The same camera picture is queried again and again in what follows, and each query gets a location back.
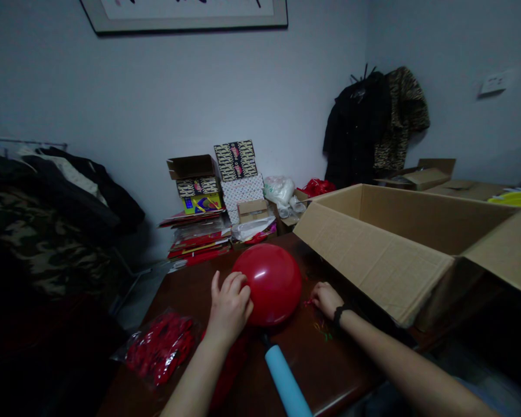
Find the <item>wooden table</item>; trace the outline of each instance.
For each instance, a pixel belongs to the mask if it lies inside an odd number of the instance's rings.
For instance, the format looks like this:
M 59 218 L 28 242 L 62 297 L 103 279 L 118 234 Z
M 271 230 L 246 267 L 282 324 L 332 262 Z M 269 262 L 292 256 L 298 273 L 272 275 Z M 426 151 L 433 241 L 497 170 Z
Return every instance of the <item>wooden table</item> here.
M 318 281 L 330 282 L 344 299 L 353 286 L 331 268 L 309 246 L 293 233 L 271 240 L 289 251 L 297 260 L 305 281 L 301 301 L 285 325 L 272 328 L 270 336 L 277 343 L 303 391 L 315 416 L 335 415 L 347 408 L 384 381 L 384 376 L 347 335 L 332 331 L 333 339 L 315 328 L 320 319 L 313 306 L 304 305 Z M 210 283 L 216 270 L 226 277 L 240 255 L 229 253 L 190 268 L 169 274 L 144 319 L 144 323 L 161 314 L 167 307 L 208 323 L 211 297 Z M 455 320 L 422 333 L 411 328 L 409 332 L 419 343 L 419 351 L 426 351 L 440 341 L 452 328 Z M 237 376 L 232 391 L 218 415 L 228 416 L 285 416 L 284 407 L 264 360 L 265 348 L 260 340 L 253 341 L 248 360 Z M 120 367 L 98 413 L 102 417 L 157 416 L 179 381 L 185 367 L 174 373 L 168 384 L 152 392 L 134 373 Z

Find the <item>red balloon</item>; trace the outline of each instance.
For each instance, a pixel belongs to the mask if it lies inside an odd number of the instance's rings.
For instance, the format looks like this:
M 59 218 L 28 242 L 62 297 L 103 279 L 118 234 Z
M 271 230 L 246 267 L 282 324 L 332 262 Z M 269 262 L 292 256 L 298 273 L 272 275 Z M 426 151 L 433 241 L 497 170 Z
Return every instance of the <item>red balloon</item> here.
M 301 296 L 299 265 L 287 250 L 269 243 L 254 245 L 243 252 L 232 271 L 247 275 L 255 307 L 251 325 L 269 326 L 287 319 Z

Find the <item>white wall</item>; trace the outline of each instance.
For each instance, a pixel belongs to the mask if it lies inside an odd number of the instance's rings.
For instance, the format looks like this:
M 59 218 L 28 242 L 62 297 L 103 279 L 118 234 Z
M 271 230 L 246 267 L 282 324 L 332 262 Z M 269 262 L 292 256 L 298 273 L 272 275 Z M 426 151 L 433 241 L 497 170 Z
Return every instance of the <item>white wall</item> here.
M 288 0 L 288 30 L 98 38 L 78 0 L 0 2 L 0 135 L 69 143 L 143 207 L 133 262 L 180 211 L 166 159 L 251 139 L 260 171 L 322 177 L 333 98 L 365 62 L 364 0 Z
M 456 178 L 521 181 L 521 0 L 373 0 L 369 66 L 406 65 L 423 87 L 431 127 L 409 150 L 457 158 Z M 513 70 L 500 95 L 477 99 L 485 76 Z

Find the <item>framed picture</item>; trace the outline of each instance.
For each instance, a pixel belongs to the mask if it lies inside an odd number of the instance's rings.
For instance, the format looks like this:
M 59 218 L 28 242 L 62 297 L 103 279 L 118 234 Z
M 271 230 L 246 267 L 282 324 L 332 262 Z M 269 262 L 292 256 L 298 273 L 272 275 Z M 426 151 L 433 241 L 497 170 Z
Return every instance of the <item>framed picture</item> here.
M 81 0 L 97 34 L 288 26 L 286 0 Z

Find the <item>human hand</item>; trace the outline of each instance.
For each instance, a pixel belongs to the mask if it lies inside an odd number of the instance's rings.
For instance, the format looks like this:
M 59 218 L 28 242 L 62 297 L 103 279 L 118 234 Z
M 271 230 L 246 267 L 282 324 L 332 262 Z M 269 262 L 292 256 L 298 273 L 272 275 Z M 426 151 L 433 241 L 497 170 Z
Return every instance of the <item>human hand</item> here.
M 249 298 L 249 286 L 241 288 L 247 281 L 241 272 L 228 275 L 221 289 L 218 287 L 219 278 L 220 271 L 216 271 L 212 278 L 210 318 L 203 340 L 215 348 L 229 350 L 245 327 L 253 311 L 253 302 Z
M 336 290 L 326 282 L 317 283 L 311 291 L 313 304 L 330 320 L 334 319 L 334 313 L 338 307 L 343 306 L 343 300 Z

